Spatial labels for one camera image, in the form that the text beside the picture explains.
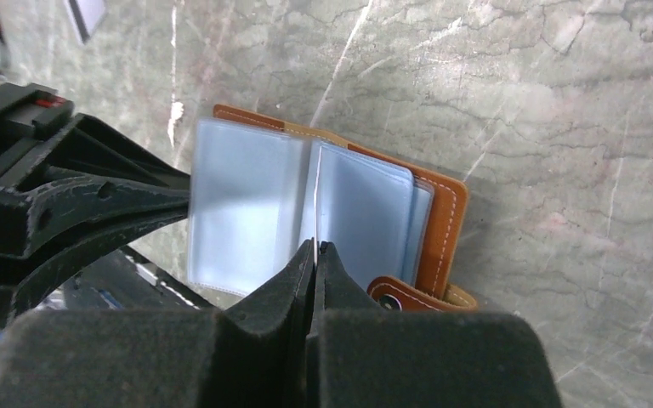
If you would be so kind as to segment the brown leather card holder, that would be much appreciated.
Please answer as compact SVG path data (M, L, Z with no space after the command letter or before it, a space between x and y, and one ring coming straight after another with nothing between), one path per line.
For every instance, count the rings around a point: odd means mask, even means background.
M396 309L476 310L449 281L468 205L463 182L228 105L196 128L188 281L245 297L312 242L320 145L320 244L335 245L356 285Z

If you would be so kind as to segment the silver credit card stack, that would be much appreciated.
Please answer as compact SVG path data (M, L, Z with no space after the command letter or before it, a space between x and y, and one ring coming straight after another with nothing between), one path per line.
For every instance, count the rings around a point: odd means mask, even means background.
M106 16L105 0L65 0L77 40L86 44Z

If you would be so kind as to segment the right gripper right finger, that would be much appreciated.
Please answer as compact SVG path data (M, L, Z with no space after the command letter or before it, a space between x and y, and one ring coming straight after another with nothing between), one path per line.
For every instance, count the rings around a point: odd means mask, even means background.
M504 313L389 311L318 251L314 306L317 407L559 407L533 329Z

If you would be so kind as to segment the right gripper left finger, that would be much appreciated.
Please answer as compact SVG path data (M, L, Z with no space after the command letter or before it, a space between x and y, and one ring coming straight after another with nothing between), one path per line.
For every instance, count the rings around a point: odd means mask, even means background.
M302 407L314 246L232 308L36 310L0 338L0 407Z

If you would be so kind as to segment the single silver magstripe card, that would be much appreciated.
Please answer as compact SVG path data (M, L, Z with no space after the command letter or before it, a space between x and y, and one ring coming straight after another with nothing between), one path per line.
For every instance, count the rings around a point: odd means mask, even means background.
M314 270L317 270L320 253L320 217L321 211L319 210L319 186L321 179L321 163L322 163L322 146L320 145L317 150L316 168L315 168L315 186L313 190L313 253L314 253Z

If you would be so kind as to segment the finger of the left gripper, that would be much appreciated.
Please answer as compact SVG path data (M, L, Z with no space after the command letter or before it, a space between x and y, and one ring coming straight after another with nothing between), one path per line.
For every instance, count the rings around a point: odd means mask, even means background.
M124 190L186 195L190 176L168 165L100 119L59 118L43 129L47 155L39 169L41 193L114 195Z
M84 267L188 213L190 178L83 175L0 187L0 319L36 307Z

